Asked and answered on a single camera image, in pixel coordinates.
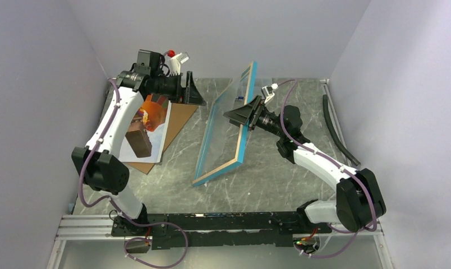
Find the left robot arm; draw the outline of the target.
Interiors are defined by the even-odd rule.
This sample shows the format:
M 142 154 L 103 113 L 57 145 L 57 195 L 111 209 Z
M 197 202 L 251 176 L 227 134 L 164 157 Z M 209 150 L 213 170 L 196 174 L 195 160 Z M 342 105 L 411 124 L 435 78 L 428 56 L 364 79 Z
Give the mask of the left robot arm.
M 133 235 L 147 231 L 146 206 L 128 186 L 129 169 L 119 160 L 122 140 L 140 105 L 151 94 L 171 103 L 205 105 L 191 71 L 181 72 L 188 53 L 158 53 L 140 49 L 129 70 L 109 79 L 113 97 L 96 131 L 71 157 L 79 174 L 78 197 L 85 207 L 107 200 Z

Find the hot air balloon photo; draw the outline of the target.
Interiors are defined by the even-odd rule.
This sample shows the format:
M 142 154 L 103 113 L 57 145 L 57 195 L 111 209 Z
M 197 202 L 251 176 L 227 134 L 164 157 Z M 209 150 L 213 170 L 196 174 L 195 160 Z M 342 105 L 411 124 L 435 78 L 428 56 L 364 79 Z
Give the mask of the hot air balloon photo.
M 171 106 L 163 95 L 148 95 L 132 118 L 122 141 L 121 162 L 156 164 L 161 161 Z

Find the brown backing board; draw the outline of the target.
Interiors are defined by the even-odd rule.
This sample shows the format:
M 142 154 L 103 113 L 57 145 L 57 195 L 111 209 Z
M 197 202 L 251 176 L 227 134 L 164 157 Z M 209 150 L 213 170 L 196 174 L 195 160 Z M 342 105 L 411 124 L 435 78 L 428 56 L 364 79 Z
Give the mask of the brown backing board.
M 173 104 L 173 103 L 171 103 L 171 104 L 172 104 L 171 115 L 169 117 L 169 124 L 167 127 L 165 144 L 164 144 L 164 149 L 162 152 L 162 158 L 163 158 L 164 151 L 171 144 L 173 139 L 178 135 L 180 130 L 183 128 L 183 126 L 186 124 L 186 122 L 190 119 L 190 117 L 193 115 L 193 113 L 197 109 L 196 105 Z M 133 117 L 134 117 L 134 115 L 130 117 L 130 122 L 127 127 L 129 127 Z M 121 145 L 122 145 L 123 139 L 125 138 L 125 135 L 123 135 L 121 137 L 121 139 L 122 139 Z M 151 171 L 151 169 L 154 167 L 154 165 L 156 165 L 156 164 L 152 164 L 152 163 L 124 163 L 124 164 L 129 165 L 129 166 L 141 171 L 144 174 L 148 174 Z

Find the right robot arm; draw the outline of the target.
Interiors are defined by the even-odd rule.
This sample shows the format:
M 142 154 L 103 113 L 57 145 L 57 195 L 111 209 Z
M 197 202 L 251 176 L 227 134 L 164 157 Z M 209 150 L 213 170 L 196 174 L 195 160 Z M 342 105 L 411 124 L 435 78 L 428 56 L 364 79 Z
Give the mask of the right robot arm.
M 283 158 L 312 172 L 335 192 L 332 201 L 310 200 L 297 209 L 299 230 L 308 233 L 318 224 L 340 224 L 348 233 L 378 228 L 378 218 L 386 213 L 386 207 L 375 174 L 340 163 L 318 149 L 301 132 L 298 107 L 286 105 L 275 114 L 256 96 L 223 116 L 235 126 L 251 131 L 258 127 L 278 136 L 276 145 Z

